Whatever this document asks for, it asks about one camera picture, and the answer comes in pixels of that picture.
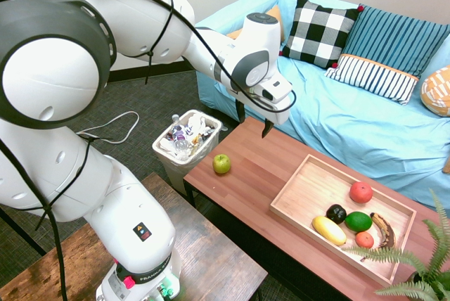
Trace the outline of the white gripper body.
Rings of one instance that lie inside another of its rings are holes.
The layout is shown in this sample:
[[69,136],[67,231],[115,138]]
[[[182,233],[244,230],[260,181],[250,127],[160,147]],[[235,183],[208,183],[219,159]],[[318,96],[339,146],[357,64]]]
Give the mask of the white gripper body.
[[234,91],[233,97],[274,124],[283,124],[290,114],[291,84],[263,84],[247,91]]

